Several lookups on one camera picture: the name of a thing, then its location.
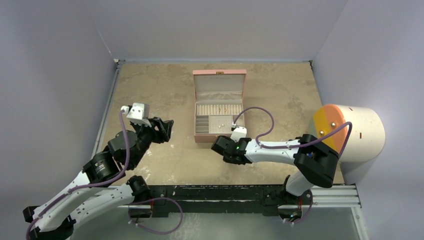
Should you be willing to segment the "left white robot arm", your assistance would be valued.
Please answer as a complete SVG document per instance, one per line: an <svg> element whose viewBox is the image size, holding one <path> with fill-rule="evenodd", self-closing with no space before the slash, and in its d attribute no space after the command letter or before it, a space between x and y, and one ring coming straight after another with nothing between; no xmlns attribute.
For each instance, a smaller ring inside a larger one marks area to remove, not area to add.
<svg viewBox="0 0 424 240"><path fill-rule="evenodd" d="M168 142L174 121L153 117L142 118L137 124L131 119L133 130L127 130L122 115L119 120L121 131L83 166L68 186L48 202L23 210L29 223L27 240L66 240L76 226L118 206L154 201L142 176L132 176L115 189L110 189L110 185L125 177L126 171L133 170L152 143Z"/></svg>

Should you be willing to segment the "pink jewelry box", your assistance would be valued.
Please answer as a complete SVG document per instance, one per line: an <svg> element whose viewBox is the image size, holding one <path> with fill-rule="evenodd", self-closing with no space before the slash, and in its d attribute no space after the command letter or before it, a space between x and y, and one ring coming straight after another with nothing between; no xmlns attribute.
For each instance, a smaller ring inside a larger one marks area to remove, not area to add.
<svg viewBox="0 0 424 240"><path fill-rule="evenodd" d="M245 69L194 70L192 76L196 143L212 143L218 136L230 137L234 121L245 125L244 117L238 116L244 110Z"/></svg>

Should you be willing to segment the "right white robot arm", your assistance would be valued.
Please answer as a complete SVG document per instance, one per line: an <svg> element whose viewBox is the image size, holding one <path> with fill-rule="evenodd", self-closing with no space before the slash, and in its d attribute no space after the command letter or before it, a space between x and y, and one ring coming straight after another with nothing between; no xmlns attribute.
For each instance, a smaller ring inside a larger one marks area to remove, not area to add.
<svg viewBox="0 0 424 240"><path fill-rule="evenodd" d="M211 150L222 156L224 162L235 165L259 162L295 166L298 171L290 175L280 196L288 204L314 186L329 189L333 186L339 153L311 134L303 134L286 142L257 143L249 137L235 141L220 135Z"/></svg>

